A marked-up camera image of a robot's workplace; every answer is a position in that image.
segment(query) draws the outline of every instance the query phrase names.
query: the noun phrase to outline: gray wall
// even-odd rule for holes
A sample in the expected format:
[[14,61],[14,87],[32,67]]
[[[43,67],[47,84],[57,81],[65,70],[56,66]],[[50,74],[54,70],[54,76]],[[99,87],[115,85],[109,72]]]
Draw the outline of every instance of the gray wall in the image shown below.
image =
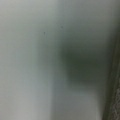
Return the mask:
[[101,120],[116,11],[113,0],[1,0],[0,119]]

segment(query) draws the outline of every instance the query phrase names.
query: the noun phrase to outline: white surface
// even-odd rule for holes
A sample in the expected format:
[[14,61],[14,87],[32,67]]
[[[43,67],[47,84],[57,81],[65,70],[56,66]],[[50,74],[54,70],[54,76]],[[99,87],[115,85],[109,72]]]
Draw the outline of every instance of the white surface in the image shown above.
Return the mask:
[[[112,2],[0,1],[0,120],[101,119],[98,96],[104,96],[108,75]],[[63,41],[66,36],[75,39]],[[99,82],[77,91],[68,87],[58,52],[64,42],[82,46],[83,56],[102,60],[101,68],[84,78]]]

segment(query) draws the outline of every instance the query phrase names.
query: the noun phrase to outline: wall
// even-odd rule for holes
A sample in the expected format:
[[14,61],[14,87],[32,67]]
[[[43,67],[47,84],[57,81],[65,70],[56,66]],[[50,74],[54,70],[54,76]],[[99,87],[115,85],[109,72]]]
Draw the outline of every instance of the wall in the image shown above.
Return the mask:
[[0,1],[1,120],[101,119],[114,2]]

